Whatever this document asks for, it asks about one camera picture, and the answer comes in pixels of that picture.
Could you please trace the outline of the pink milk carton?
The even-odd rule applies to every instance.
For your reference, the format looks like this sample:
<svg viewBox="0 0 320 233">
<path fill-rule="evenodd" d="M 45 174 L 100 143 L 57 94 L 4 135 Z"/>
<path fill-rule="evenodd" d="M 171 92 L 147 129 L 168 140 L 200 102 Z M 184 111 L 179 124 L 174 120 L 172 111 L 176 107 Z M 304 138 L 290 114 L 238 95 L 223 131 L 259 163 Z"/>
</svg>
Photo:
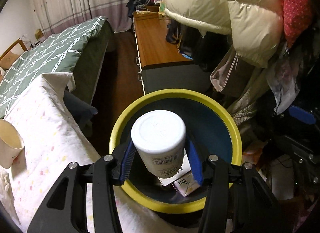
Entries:
<svg viewBox="0 0 320 233">
<path fill-rule="evenodd" d="M 196 189 L 200 188 L 198 182 L 194 179 L 191 172 L 183 175 L 178 180 L 173 182 L 173 186 L 182 195 L 186 197 L 193 193 Z"/>
</svg>

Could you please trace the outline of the white paper cup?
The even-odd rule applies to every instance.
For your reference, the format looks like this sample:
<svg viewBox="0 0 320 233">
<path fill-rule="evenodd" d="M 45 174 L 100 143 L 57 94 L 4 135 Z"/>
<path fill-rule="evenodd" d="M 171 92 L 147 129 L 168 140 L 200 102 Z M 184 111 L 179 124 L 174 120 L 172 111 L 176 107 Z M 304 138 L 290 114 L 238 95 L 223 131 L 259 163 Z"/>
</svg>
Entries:
<svg viewBox="0 0 320 233">
<path fill-rule="evenodd" d="M 24 148 L 24 143 L 16 128 L 3 119 L 0 122 L 0 133 L 1 167 L 8 169 Z"/>
</svg>

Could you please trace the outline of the white green bottle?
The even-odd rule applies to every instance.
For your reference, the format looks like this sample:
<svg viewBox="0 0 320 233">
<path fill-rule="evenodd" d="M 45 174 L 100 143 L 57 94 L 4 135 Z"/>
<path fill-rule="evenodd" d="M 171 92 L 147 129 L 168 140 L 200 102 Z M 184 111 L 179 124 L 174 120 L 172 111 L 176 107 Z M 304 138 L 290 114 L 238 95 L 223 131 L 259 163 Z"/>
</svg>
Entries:
<svg viewBox="0 0 320 233">
<path fill-rule="evenodd" d="M 131 139 L 147 170 L 170 178 L 180 169 L 186 138 L 182 118 L 168 110 L 153 110 L 140 116 L 131 128 Z"/>
</svg>

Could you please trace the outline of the white leaf print box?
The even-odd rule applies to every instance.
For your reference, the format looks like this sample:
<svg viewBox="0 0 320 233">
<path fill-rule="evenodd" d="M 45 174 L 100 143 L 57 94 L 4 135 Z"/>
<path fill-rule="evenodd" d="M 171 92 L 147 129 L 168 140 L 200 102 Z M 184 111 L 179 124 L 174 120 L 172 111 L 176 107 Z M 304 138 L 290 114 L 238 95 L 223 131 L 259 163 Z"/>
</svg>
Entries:
<svg viewBox="0 0 320 233">
<path fill-rule="evenodd" d="M 158 179 L 163 186 L 168 186 L 169 184 L 175 182 L 176 180 L 178 180 L 179 178 L 181 178 L 182 176 L 184 176 L 190 171 L 191 171 L 191 167 L 190 167 L 189 159 L 187 155 L 184 155 L 182 165 L 174 176 L 170 178 L 158 178 Z"/>
</svg>

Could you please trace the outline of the yellow rimmed blue trash bin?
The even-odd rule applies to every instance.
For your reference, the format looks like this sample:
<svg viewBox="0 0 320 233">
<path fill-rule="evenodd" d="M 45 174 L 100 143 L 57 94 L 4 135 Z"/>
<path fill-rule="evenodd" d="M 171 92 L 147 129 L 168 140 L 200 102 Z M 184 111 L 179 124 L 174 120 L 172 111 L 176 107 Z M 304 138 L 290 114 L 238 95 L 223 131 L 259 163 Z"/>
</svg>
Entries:
<svg viewBox="0 0 320 233">
<path fill-rule="evenodd" d="M 231 115 L 210 97 L 192 90 L 158 90 L 131 103 L 112 129 L 109 150 L 131 136 L 165 178 L 178 174 L 188 137 L 228 163 L 242 162 L 241 137 Z M 122 189 L 140 205 L 168 214 L 202 210 L 207 195 L 204 187 L 184 197 L 172 186 L 158 186 L 158 178 L 139 154 Z"/>
</svg>

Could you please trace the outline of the white dotted table cloth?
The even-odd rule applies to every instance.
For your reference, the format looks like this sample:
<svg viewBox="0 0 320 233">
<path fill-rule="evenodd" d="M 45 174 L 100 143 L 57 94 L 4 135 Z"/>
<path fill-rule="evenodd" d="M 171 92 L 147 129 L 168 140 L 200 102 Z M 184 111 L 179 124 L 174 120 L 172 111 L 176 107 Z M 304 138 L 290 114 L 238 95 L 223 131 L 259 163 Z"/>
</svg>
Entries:
<svg viewBox="0 0 320 233">
<path fill-rule="evenodd" d="M 9 191 L 1 200 L 23 232 L 70 162 L 87 165 L 100 158 L 63 102 L 72 76 L 67 72 L 39 75 L 4 118 L 17 129 L 24 148 L 9 169 L 1 168 L 1 189 Z"/>
</svg>

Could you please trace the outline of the beige hanging bag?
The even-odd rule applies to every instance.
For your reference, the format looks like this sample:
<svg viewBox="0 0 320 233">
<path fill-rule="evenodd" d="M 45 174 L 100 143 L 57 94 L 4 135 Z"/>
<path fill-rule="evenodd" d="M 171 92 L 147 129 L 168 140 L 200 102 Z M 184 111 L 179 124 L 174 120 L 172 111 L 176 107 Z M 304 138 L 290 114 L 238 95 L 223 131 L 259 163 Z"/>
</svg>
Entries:
<svg viewBox="0 0 320 233">
<path fill-rule="evenodd" d="M 239 97 L 246 87 L 255 66 L 247 63 L 230 47 L 221 62 L 210 75 L 213 88 L 231 97 Z"/>
</svg>

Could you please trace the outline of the red dotted garment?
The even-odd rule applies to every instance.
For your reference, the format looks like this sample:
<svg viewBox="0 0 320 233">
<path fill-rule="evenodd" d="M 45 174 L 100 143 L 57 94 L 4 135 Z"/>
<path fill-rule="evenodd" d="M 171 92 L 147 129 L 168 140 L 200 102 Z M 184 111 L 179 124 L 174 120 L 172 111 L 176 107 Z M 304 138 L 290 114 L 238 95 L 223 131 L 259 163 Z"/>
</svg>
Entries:
<svg viewBox="0 0 320 233">
<path fill-rule="evenodd" d="M 287 47 L 291 48 L 300 34 L 311 24 L 311 0 L 281 0 L 281 4 L 286 43 Z"/>
</svg>

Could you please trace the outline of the cream puffer jacket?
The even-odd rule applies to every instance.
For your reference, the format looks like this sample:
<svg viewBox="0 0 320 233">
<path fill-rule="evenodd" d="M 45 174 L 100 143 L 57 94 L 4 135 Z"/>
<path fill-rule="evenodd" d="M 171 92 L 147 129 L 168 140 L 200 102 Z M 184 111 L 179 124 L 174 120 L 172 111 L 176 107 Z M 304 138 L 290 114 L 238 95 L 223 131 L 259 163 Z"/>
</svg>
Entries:
<svg viewBox="0 0 320 233">
<path fill-rule="evenodd" d="M 283 33 L 280 0 L 165 0 L 165 13 L 179 23 L 231 35 L 236 55 L 266 68 Z"/>
</svg>

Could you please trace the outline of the right brown pillow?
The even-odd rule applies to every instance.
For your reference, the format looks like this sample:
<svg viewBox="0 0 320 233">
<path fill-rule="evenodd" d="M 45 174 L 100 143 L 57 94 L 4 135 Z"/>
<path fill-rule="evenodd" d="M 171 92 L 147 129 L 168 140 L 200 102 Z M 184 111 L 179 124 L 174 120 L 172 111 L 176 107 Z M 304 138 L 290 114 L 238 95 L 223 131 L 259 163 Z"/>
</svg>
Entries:
<svg viewBox="0 0 320 233">
<path fill-rule="evenodd" d="M 0 61 L 0 67 L 4 70 L 10 69 L 12 64 L 19 58 L 18 54 L 9 51 Z"/>
</svg>

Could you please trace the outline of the green checked duvet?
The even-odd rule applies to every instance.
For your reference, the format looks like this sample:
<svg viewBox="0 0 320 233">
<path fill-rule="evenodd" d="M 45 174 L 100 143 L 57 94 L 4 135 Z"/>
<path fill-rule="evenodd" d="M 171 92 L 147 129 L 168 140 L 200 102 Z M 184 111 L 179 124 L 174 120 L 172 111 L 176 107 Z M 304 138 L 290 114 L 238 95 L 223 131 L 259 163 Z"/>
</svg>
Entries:
<svg viewBox="0 0 320 233">
<path fill-rule="evenodd" d="M 41 74 L 70 72 L 67 85 L 76 97 L 90 104 L 112 29 L 105 16 L 97 16 L 50 35 L 43 43 L 25 51 L 6 70 L 1 81 L 1 117 L 4 117 L 27 86 Z"/>
</svg>

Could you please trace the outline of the wooden bed headboard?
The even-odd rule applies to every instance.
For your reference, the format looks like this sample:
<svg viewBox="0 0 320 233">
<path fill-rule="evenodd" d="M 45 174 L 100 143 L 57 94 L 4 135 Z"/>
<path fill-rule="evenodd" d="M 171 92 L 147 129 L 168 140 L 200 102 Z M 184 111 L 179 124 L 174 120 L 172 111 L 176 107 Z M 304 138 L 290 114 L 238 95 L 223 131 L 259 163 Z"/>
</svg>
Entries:
<svg viewBox="0 0 320 233">
<path fill-rule="evenodd" d="M 9 48 L 1 55 L 1 59 L 9 52 L 13 52 L 18 54 L 19 56 L 22 55 L 25 51 L 27 51 L 27 47 L 25 46 L 24 42 L 21 39 L 17 39 L 13 42 Z"/>
</svg>

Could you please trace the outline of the tissue box on far nightstand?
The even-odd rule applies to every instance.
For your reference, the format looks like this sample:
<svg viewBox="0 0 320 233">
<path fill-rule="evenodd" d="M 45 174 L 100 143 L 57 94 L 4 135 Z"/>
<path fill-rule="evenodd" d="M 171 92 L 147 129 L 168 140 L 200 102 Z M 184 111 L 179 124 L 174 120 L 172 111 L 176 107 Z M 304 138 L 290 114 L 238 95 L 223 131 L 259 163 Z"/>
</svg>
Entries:
<svg viewBox="0 0 320 233">
<path fill-rule="evenodd" d="M 44 38 L 44 34 L 41 29 L 37 29 L 35 31 L 35 38 L 36 40 L 40 40 L 41 38 Z"/>
</svg>

